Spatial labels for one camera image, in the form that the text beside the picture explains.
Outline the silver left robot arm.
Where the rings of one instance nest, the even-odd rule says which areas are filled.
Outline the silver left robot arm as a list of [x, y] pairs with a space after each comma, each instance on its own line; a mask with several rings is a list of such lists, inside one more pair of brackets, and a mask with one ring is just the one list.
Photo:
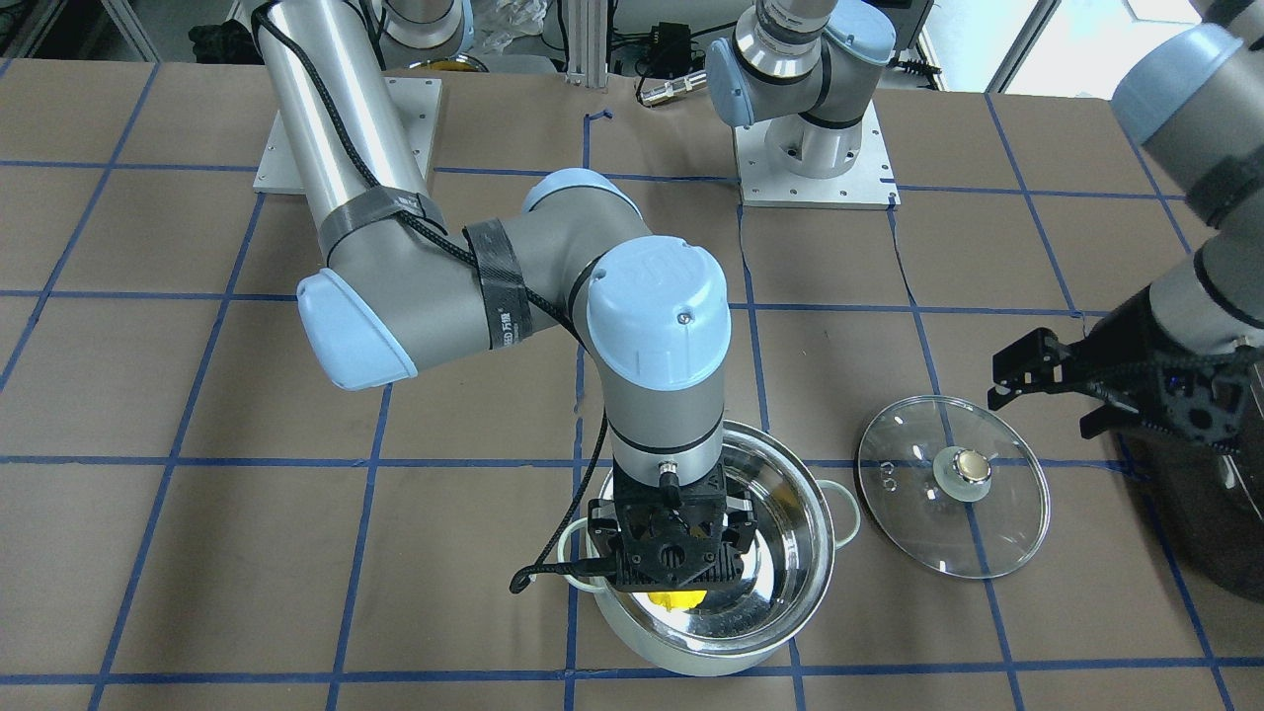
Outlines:
[[1213, 229], [1193, 256], [1071, 344], [1038, 328], [999, 350], [987, 405], [1025, 393], [1100, 401], [1079, 433], [1155, 431], [1237, 450], [1263, 337], [1263, 58], [1259, 1], [1198, 1], [1200, 27], [1139, 59], [1112, 113]]

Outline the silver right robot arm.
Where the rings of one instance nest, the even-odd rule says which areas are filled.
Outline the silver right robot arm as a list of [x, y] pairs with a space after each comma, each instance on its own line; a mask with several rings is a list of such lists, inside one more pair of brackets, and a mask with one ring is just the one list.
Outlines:
[[597, 554], [514, 573], [603, 578], [621, 593], [727, 590], [755, 511], [720, 464], [731, 307], [720, 266], [653, 235], [619, 189], [565, 168], [520, 216], [447, 234], [349, 1], [268, 1], [257, 40], [319, 229], [324, 267], [298, 285], [327, 377], [365, 390], [562, 326], [597, 367], [613, 492], [589, 505]]

